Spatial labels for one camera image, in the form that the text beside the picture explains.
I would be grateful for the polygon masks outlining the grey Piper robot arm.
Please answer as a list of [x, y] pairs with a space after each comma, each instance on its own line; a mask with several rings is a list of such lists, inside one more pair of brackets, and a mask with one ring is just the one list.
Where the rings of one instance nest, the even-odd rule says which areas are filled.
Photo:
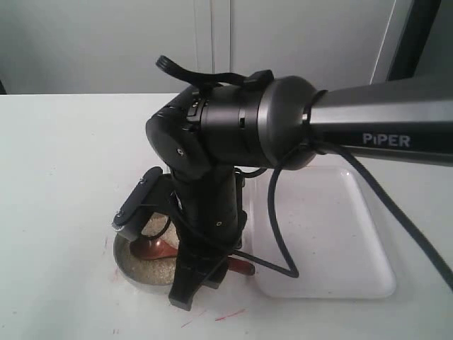
[[188, 88], [146, 123], [149, 143], [169, 167], [169, 215], [180, 240], [170, 303], [190, 310], [200, 287], [217, 288], [227, 257], [238, 254], [245, 225], [237, 166], [271, 169], [268, 216], [296, 278], [275, 211], [280, 173], [318, 154], [338, 154], [368, 183], [423, 250], [447, 285], [452, 270], [426, 236], [361, 164], [363, 157], [450, 165], [452, 86], [441, 78], [390, 81], [351, 89], [315, 89], [298, 76], [269, 71], [243, 81], [191, 76]]

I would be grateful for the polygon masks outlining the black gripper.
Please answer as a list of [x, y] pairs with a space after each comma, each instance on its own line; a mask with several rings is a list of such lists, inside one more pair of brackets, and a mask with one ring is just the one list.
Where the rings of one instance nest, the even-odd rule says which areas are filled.
[[163, 172], [155, 191], [155, 211], [170, 218], [179, 239], [168, 298], [174, 307], [191, 311], [206, 280], [207, 287], [219, 288], [229, 270], [227, 259], [241, 243], [246, 221], [241, 180], [232, 168], [211, 171], [195, 181]]

